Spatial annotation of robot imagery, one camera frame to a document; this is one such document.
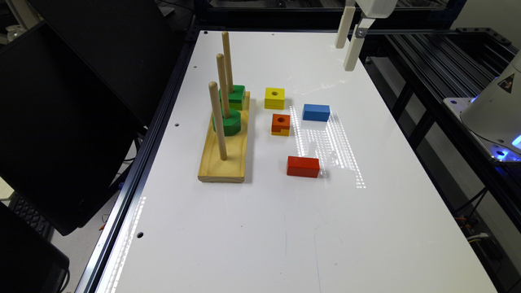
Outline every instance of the blue block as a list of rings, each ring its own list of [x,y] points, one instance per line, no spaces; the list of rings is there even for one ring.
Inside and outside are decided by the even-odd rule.
[[[330,110],[328,105],[304,104],[302,120],[324,121],[329,119]]]

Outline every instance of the white tabletop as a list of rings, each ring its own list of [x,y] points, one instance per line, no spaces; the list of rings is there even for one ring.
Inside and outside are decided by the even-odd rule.
[[[334,34],[230,42],[234,83],[252,97],[246,181],[197,180],[222,52],[220,32],[201,33],[107,291],[496,292],[362,64],[343,70]],[[283,111],[264,109],[266,87],[286,89]],[[330,121],[302,122],[304,103],[330,105]],[[271,135],[274,113],[293,115],[289,137]],[[289,155],[319,157],[322,174],[288,177]]]

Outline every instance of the computer monitor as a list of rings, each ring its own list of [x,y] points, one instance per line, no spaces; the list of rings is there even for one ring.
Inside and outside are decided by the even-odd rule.
[[[56,293],[69,260],[0,203],[0,292]]]
[[[182,48],[154,1],[29,2],[149,126]]]
[[[142,124],[45,22],[0,50],[0,68],[0,176],[69,234],[112,196]]]

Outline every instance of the white robot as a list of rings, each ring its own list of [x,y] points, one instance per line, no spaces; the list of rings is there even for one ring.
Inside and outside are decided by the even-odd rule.
[[[521,54],[460,114],[476,136],[521,155]]]
[[[367,30],[374,23],[374,20],[389,17],[396,7],[396,2],[397,0],[345,0],[344,14],[342,15],[335,41],[337,49],[342,49],[345,46],[352,17],[355,14],[355,4],[358,3],[358,6],[362,10],[360,22],[355,25],[349,43],[348,54],[344,61],[345,71],[351,72],[355,68],[358,55],[366,38]]]

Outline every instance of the wooden peg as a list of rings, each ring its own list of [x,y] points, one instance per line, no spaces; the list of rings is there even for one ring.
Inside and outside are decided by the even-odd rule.
[[[219,72],[219,86],[221,87],[222,113],[225,119],[230,118],[230,103],[228,89],[226,88],[225,56],[217,54],[217,71]]]
[[[215,123],[215,132],[219,144],[219,154],[221,155],[221,160],[226,160],[228,156],[226,155],[225,129],[222,124],[221,104],[219,103],[217,83],[215,81],[210,82],[208,88],[210,89],[210,99],[212,100],[213,121]]]
[[[228,32],[222,32],[222,46],[225,51],[226,65],[226,84],[228,85],[228,94],[234,93],[234,78],[231,72],[231,53],[230,53],[230,37]]]

